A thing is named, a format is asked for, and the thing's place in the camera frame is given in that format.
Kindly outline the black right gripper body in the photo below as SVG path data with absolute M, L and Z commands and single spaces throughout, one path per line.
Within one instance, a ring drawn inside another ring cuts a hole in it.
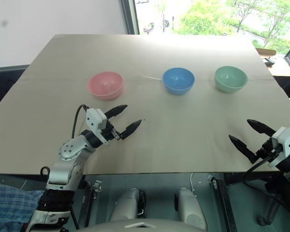
M 269 138 L 262 144 L 261 148 L 256 152 L 258 158 L 272 157 L 276 158 L 280 153 L 280 144 Z

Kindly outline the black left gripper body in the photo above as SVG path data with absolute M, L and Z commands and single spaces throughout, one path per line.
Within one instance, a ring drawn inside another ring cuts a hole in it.
M 113 139 L 122 139 L 120 132 L 115 129 L 114 125 L 109 120 L 106 121 L 105 128 L 101 130 L 101 135 L 107 142 Z

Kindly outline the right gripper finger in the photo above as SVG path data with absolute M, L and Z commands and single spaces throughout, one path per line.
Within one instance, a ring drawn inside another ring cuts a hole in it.
M 245 157 L 248 158 L 248 160 L 250 161 L 250 163 L 254 164 L 258 157 L 247 148 L 247 145 L 244 144 L 240 139 L 229 135 L 229 139 L 232 142 L 232 144 L 236 147 L 236 149 L 238 151 L 240 151 Z
M 247 123 L 260 134 L 266 134 L 267 136 L 272 137 L 276 133 L 274 129 L 257 120 L 248 119 Z

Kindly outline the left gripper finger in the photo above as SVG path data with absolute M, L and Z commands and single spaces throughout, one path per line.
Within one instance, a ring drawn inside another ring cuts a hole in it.
M 120 133 L 120 139 L 124 140 L 135 132 L 135 130 L 140 126 L 142 120 L 137 120 L 126 127 L 126 129 Z
M 115 117 L 115 116 L 121 114 L 127 107 L 128 106 L 126 104 L 116 106 L 116 107 L 108 110 L 107 112 L 105 112 L 105 116 L 107 119 Z

